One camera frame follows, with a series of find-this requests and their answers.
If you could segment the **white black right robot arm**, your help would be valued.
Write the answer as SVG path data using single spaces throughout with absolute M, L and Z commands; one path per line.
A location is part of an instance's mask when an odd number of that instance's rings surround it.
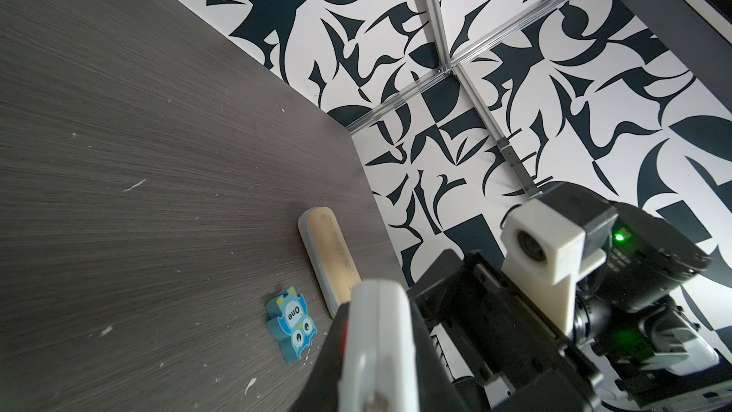
M 443 252 L 410 290 L 477 387 L 505 380 L 501 411 L 595 411 L 602 372 L 637 406 L 731 406 L 731 364 L 672 292 L 711 260 L 663 219 L 573 186 L 512 211 L 501 266 Z

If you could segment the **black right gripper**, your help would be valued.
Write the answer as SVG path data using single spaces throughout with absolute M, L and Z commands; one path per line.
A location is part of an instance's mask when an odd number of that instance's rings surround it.
M 602 374 L 581 350 L 479 252 L 452 250 L 408 291 L 429 334 L 440 325 L 475 384 L 503 380 L 511 389 L 497 411 L 595 411 Z M 485 405 L 459 392 L 467 411 Z

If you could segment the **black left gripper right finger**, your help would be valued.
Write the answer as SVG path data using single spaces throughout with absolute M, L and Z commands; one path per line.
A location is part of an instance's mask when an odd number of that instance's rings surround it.
M 417 305 L 410 303 L 410 310 L 416 348 L 419 410 L 467 411 L 466 404 L 448 379 Z

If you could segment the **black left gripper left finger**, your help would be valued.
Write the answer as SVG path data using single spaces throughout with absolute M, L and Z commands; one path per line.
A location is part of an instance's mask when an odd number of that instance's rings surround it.
M 347 332 L 350 304 L 339 307 L 305 387 L 291 411 L 334 412 L 339 407 L 344 334 Z

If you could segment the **white remote control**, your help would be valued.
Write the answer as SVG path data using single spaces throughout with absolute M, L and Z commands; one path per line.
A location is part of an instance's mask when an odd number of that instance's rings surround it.
M 412 314 L 396 282 L 364 280 L 352 293 L 337 409 L 419 410 Z

